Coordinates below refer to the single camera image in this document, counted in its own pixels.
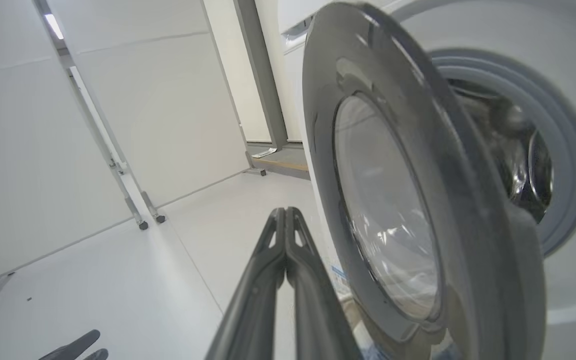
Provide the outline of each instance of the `fluorescent light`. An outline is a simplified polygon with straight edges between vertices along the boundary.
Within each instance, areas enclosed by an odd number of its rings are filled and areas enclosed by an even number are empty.
[[[55,35],[57,35],[57,39],[63,40],[64,35],[62,35],[62,30],[59,29],[59,25],[57,25],[57,19],[55,18],[54,14],[47,13],[44,15],[48,24],[52,28]]]

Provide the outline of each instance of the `washing machine door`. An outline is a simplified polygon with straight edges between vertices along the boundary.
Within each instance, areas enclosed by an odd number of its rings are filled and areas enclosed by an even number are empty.
[[[304,112],[327,223],[366,328],[396,359],[535,360],[535,222],[423,50],[370,5],[315,16]]]

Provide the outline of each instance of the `open washing machine door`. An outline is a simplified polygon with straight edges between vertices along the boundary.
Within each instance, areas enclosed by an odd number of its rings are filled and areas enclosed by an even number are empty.
[[[508,200],[476,125],[414,39],[370,5],[323,7],[303,97],[311,171],[379,348],[396,359],[446,343],[464,359],[540,358],[535,221]]]

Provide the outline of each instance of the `white wall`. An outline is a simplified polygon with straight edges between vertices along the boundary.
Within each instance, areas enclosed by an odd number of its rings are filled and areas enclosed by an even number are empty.
[[[33,2],[0,0],[0,274],[128,218]]]
[[[250,142],[270,142],[270,132],[234,0],[203,0],[239,121]]]
[[[249,167],[201,0],[48,0],[156,207]]]
[[[277,0],[255,0],[255,4],[272,67],[272,75],[277,86],[288,140],[301,141],[302,133],[299,130],[299,116],[295,109],[293,85],[286,73],[286,65],[284,64],[284,52],[277,17]]]

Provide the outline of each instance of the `white partition panel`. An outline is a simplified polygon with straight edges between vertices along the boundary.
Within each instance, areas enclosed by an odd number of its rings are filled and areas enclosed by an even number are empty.
[[[48,3],[155,207],[249,167],[201,0]]]
[[[34,4],[0,0],[0,274],[130,216]]]

